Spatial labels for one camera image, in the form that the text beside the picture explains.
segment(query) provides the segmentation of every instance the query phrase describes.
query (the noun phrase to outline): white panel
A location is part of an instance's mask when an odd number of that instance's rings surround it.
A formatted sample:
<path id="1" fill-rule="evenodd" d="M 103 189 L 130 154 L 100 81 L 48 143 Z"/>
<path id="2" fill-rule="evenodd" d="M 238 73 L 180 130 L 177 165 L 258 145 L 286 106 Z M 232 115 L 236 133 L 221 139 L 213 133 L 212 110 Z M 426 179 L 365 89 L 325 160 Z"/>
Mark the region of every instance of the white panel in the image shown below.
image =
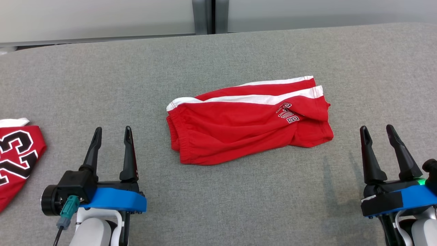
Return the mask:
<path id="1" fill-rule="evenodd" d="M 191 0 L 2 0 L 0 43 L 194 33 Z"/>
<path id="2" fill-rule="evenodd" d="M 365 25 L 437 23 L 436 0 L 229 0 L 229 32 Z"/>

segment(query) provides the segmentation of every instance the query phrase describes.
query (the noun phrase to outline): teal connector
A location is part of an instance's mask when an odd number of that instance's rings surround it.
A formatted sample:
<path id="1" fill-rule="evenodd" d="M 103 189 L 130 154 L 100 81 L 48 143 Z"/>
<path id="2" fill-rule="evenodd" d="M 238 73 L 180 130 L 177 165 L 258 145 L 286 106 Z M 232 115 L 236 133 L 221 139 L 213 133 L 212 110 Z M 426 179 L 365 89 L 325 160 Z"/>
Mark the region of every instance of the teal connector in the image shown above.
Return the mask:
<path id="1" fill-rule="evenodd" d="M 70 226 L 71 218 L 73 217 L 73 214 L 77 212 L 79 204 L 80 201 L 78 196 L 68 197 L 64 207 L 61 210 L 61 218 L 59 218 L 58 223 L 56 223 L 56 226 L 58 228 L 61 228 L 62 226 L 63 230 L 68 229 L 68 226 Z"/>

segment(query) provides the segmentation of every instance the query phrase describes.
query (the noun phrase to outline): camera lens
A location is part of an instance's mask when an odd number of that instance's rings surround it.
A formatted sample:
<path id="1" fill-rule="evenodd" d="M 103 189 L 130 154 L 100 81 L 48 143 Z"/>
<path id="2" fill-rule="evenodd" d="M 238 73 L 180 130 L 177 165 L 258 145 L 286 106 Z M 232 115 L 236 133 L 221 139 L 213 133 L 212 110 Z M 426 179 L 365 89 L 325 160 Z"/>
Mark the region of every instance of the camera lens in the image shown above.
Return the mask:
<path id="1" fill-rule="evenodd" d="M 59 216 L 62 210 L 62 200 L 58 195 L 58 187 L 49 185 L 41 195 L 41 210 L 47 216 Z"/>

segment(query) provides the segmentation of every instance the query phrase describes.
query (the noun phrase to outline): gray table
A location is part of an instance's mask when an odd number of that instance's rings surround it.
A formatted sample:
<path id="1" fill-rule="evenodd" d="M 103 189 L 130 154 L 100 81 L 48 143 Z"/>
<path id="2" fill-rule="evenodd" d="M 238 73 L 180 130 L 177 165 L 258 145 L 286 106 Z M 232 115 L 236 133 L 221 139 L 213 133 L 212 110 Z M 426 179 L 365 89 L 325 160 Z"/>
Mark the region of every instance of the gray table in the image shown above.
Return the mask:
<path id="1" fill-rule="evenodd" d="M 359 127 L 397 179 L 385 125 L 417 163 L 437 157 L 437 26 L 384 24 L 83 43 L 0 56 L 0 118 L 27 117 L 48 149 L 0 214 L 0 244 L 51 245 L 57 218 L 43 189 L 83 162 L 103 127 L 98 175 L 116 180 L 132 127 L 148 211 L 132 216 L 130 245 L 384 245 L 361 215 Z M 246 82 L 314 75 L 334 139 L 216 166 L 179 163 L 167 104 Z M 73 229 L 61 236 L 68 245 Z"/>

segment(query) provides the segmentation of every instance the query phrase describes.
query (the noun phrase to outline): red garment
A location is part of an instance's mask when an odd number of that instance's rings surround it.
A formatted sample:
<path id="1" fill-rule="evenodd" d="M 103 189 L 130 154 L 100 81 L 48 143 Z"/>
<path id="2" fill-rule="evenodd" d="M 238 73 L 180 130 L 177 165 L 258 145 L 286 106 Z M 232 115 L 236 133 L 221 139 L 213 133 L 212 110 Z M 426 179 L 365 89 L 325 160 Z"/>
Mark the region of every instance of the red garment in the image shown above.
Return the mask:
<path id="1" fill-rule="evenodd" d="M 45 149 L 38 126 L 0 128 L 0 212 L 23 188 Z"/>
<path id="2" fill-rule="evenodd" d="M 306 76 L 177 98 L 167 107 L 167 122 L 182 163 L 215 165 L 286 145 L 330 141 L 329 106 L 322 87 Z"/>

